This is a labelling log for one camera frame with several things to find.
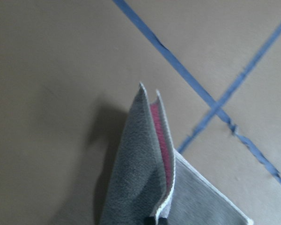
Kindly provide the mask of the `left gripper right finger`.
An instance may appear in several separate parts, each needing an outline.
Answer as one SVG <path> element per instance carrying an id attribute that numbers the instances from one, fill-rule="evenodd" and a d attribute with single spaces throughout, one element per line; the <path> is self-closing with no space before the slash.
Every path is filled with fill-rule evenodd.
<path id="1" fill-rule="evenodd" d="M 160 218 L 158 219 L 158 225 L 168 225 L 168 220 L 167 220 L 167 218 L 160 217 Z"/>

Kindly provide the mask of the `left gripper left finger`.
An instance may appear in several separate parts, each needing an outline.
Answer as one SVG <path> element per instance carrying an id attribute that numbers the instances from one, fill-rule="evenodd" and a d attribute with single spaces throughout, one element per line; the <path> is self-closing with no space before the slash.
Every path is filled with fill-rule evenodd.
<path id="1" fill-rule="evenodd" d="M 146 217 L 143 220 L 144 225 L 156 225 L 155 217 Z"/>

